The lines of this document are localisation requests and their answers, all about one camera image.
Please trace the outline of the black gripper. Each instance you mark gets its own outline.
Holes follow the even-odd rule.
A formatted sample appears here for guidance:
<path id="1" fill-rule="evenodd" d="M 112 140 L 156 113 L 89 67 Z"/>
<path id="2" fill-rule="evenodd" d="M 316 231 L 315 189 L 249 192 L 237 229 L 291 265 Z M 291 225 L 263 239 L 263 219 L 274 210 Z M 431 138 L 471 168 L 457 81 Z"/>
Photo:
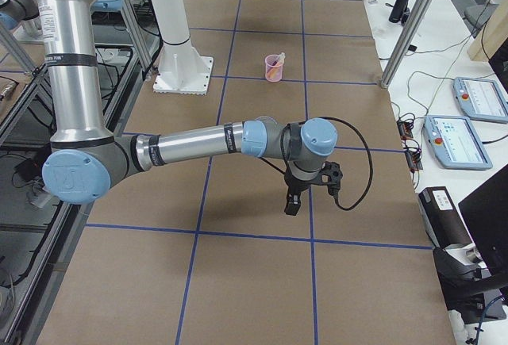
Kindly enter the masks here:
<path id="1" fill-rule="evenodd" d="M 310 182 L 318 175 L 317 171 L 303 171 L 287 168 L 284 181 L 287 185 L 287 200 L 284 207 L 286 215 L 296 216 L 301 207 L 301 192 L 309 188 Z"/>

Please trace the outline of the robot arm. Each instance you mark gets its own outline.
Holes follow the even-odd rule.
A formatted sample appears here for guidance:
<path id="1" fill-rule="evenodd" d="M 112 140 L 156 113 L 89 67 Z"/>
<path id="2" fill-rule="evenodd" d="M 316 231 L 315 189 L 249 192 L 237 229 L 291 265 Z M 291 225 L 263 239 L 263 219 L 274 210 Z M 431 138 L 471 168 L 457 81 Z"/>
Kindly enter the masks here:
<path id="1" fill-rule="evenodd" d="M 288 215 L 299 211 L 302 192 L 312 185 L 325 186 L 333 197 L 339 194 L 341 169 L 329 160 L 338 134 L 325 118 L 282 125 L 260 117 L 168 135 L 126 135 L 120 116 L 127 108 L 122 105 L 114 111 L 114 125 L 108 126 L 92 13 L 102 7 L 125 8 L 128 0 L 33 1 L 40 16 L 56 119 L 42 178 L 48 192 L 61 201 L 87 205 L 153 167 L 236 153 L 266 163 L 284 162 Z"/>
<path id="2" fill-rule="evenodd" d="M 91 12 L 120 12 L 123 0 L 96 0 Z M 37 4 L 33 0 L 1 0 L 1 23 L 13 30 L 19 25 L 30 35 L 41 34 L 40 17 Z"/>

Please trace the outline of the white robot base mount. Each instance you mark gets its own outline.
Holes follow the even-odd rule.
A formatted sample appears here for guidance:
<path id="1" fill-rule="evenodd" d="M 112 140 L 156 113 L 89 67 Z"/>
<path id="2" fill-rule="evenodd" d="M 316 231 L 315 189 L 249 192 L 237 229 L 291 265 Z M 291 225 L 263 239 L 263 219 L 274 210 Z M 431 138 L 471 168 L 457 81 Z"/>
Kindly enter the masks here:
<path id="1" fill-rule="evenodd" d="M 200 56 L 190 44 L 173 47 L 165 44 L 153 85 L 156 93 L 206 95 L 214 58 Z"/>

